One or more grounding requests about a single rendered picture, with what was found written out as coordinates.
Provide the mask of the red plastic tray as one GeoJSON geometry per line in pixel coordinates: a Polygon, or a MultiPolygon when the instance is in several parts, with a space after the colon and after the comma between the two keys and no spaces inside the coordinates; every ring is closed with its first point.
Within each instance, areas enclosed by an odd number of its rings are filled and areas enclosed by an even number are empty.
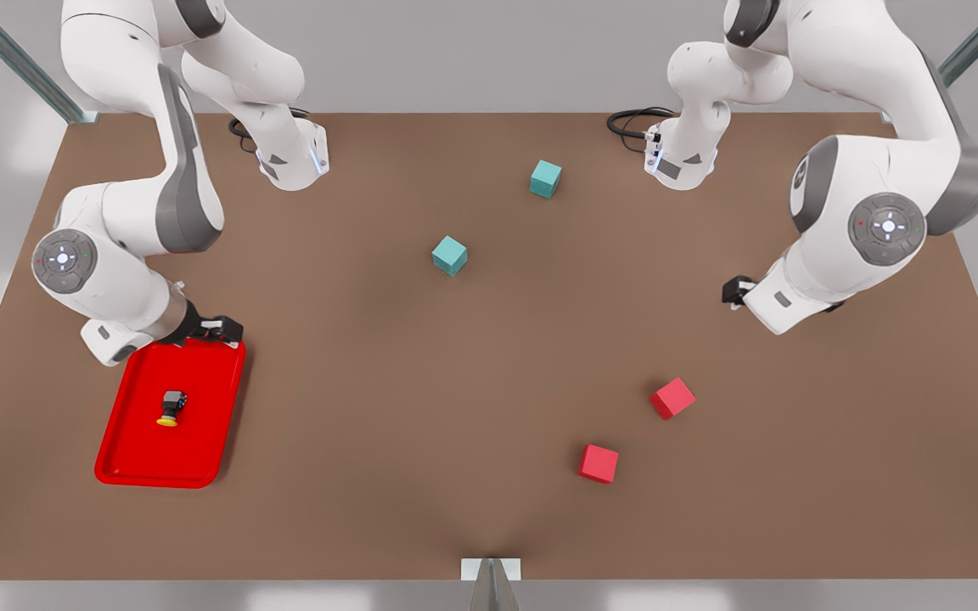
{"type": "Polygon", "coordinates": [[[247,345],[190,339],[128,359],[94,475],[108,485],[200,490],[228,440],[247,345]]]}

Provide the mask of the red cube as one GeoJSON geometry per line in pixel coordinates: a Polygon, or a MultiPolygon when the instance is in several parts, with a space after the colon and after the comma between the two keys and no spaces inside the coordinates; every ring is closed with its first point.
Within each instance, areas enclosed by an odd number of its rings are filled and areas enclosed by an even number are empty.
{"type": "Polygon", "coordinates": [[[695,403],[694,392],[681,378],[675,378],[649,396],[649,404],[663,420],[671,420],[695,403]]]}
{"type": "Polygon", "coordinates": [[[577,474],[601,484],[613,483],[620,453],[589,444],[583,447],[577,474]]]}

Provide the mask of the teal cube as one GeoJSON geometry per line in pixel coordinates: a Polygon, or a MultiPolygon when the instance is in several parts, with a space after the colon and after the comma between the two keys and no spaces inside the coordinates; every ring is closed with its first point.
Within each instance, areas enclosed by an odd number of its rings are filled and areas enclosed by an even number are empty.
{"type": "Polygon", "coordinates": [[[544,160],[536,163],[529,178],[529,190],[537,196],[551,199],[558,188],[562,167],[544,160]]]}
{"type": "Polygon", "coordinates": [[[431,251],[432,263],[449,276],[455,276],[465,266],[469,254],[464,244],[445,236],[431,251]]]}

